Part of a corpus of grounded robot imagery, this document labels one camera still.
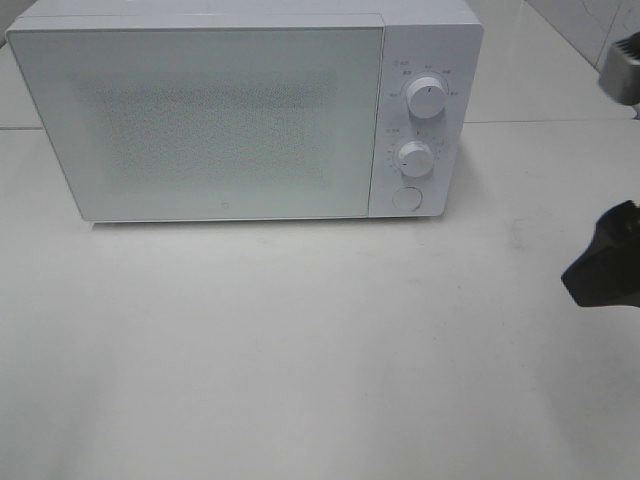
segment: lower dial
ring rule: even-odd
[[[431,173],[434,164],[433,152],[422,142],[405,144],[396,157],[396,165],[407,177],[424,177]]]

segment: white tile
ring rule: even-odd
[[[0,132],[0,478],[637,478],[637,310],[560,275],[639,134],[468,124],[431,221],[92,229]]]
[[[528,0],[592,65],[621,0]]]
[[[0,48],[0,128],[40,125],[11,50],[5,45]]]
[[[469,122],[633,118],[598,75],[530,5],[469,2],[485,25]]]
[[[598,60],[598,68],[602,69],[604,66],[607,52],[612,43],[638,32],[640,32],[640,0],[622,0],[618,15],[616,15]]]

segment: control panel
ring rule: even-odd
[[[440,215],[482,27],[385,29],[369,216]]]

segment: black object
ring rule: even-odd
[[[562,282],[581,307],[640,307],[640,208],[627,201],[605,213]]]

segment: white knob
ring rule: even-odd
[[[398,152],[396,164],[407,177],[424,177],[433,170],[434,155],[424,143],[410,142]]]
[[[442,82],[435,77],[414,80],[407,89],[409,110],[417,118],[432,118],[444,108],[447,92]]]

